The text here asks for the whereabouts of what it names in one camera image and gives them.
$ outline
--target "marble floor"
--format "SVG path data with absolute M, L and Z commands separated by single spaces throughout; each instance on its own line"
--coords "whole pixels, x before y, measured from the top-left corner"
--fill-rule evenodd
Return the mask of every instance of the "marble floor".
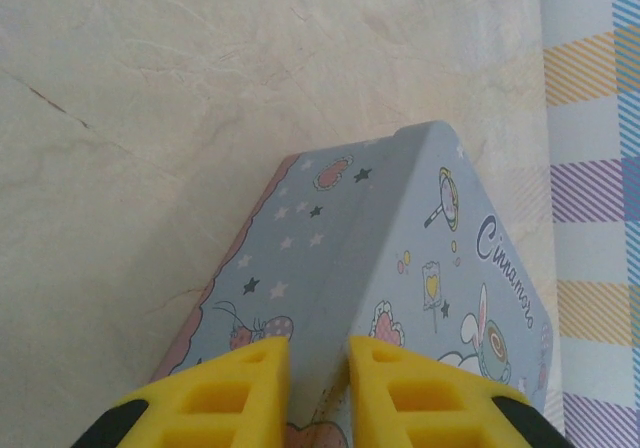
M 285 155 L 416 122 L 457 129 L 557 320 L 539 13 L 0 0 L 0 445 L 149 379 Z

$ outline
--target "cartoon print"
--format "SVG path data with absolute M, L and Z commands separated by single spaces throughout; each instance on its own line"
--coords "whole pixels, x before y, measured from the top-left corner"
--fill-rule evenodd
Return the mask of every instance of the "cartoon print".
M 451 177 L 451 171 L 442 167 L 440 168 L 440 205 L 424 222 L 424 227 L 428 228 L 440 213 L 444 213 L 449 228 L 451 231 L 456 231 L 458 228 L 458 202 L 458 190 Z
M 253 276 L 251 277 L 251 279 L 245 283 L 243 285 L 243 295 L 246 295 L 247 293 L 255 293 L 256 292 L 256 286 L 258 286 L 258 283 L 260 283 L 260 280 L 256 280 Z
M 373 310 L 373 321 L 369 336 L 396 346 L 404 346 L 404 330 L 393 321 L 391 303 L 382 300 Z
M 357 175 L 355 175 L 353 177 L 354 180 L 356 180 L 356 183 L 360 183 L 362 180 L 368 180 L 369 179 L 369 173 L 371 173 L 371 168 L 369 168 L 368 170 L 365 170 L 364 168 L 360 168 L 360 171 L 358 172 Z
M 527 377 L 523 376 L 518 380 L 518 391 L 523 395 L 527 394 Z
M 511 364 L 504 337 L 493 320 L 487 320 L 487 287 L 480 290 L 478 317 L 469 313 L 462 321 L 460 337 L 463 343 L 473 345 L 474 354 L 462 357 L 451 352 L 439 361 L 457 366 L 476 375 L 508 384 L 511 379 Z
M 288 316 L 276 316 L 266 322 L 260 322 L 257 318 L 253 320 L 253 329 L 247 328 L 236 315 L 236 307 L 230 301 L 219 301 L 215 303 L 212 310 L 220 310 L 233 316 L 233 330 L 229 338 L 229 348 L 237 350 L 250 343 L 269 338 L 271 336 L 285 336 L 287 340 L 293 335 L 293 321 Z
M 310 423 L 302 428 L 287 423 L 286 448 L 349 448 L 342 429 L 332 421 Z
M 440 286 L 440 263 L 430 261 L 422 267 L 422 280 L 424 289 L 424 311 L 433 311 L 433 328 L 438 332 L 436 320 L 436 308 L 442 304 L 442 289 Z
M 547 376 L 549 375 L 549 373 L 547 371 L 547 364 L 544 362 L 544 357 L 547 354 L 547 351 L 549 350 L 549 348 L 551 347 L 551 340 L 552 340 L 551 328 L 549 327 L 548 323 L 543 323 L 542 332 L 540 335 L 540 362 L 538 364 L 540 369 L 538 371 L 538 380 L 537 380 L 536 388 L 535 390 L 533 390 L 533 393 L 531 394 L 531 396 L 535 395 L 539 390 L 543 390 L 544 387 L 547 385 Z
M 451 305 L 449 304 L 449 302 L 447 300 L 444 300 L 444 303 L 442 304 L 442 308 L 440 308 L 440 311 L 442 312 L 442 319 L 449 318 L 450 307 Z
M 409 252 L 409 250 L 405 250 L 404 254 L 402 255 L 402 259 L 398 260 L 397 263 L 397 270 L 399 274 L 409 274 L 409 270 L 406 269 L 409 266 L 409 263 L 411 263 L 411 253 Z
M 318 191 L 330 190 L 340 182 L 342 173 L 351 163 L 353 163 L 353 156 L 351 155 L 335 160 L 318 173 L 318 176 L 313 180 L 313 186 Z
M 451 252 L 452 253 L 456 253 L 458 251 L 458 242 L 456 240 L 453 240 L 451 242 Z M 453 261 L 453 265 L 457 268 L 458 266 L 460 266 L 460 257 L 458 256 L 454 261 Z
M 322 211 L 323 208 L 324 206 L 316 205 L 316 207 L 309 212 L 309 217 L 313 218 L 314 216 L 320 216 L 320 212 Z

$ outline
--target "yellow object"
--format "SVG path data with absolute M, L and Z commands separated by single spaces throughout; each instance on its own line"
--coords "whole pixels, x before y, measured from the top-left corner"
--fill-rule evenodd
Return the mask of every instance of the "yellow object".
M 149 407 L 118 448 L 282 448 L 289 346 L 272 337 L 141 388 Z
M 530 448 L 492 398 L 519 391 L 367 336 L 350 340 L 356 448 Z

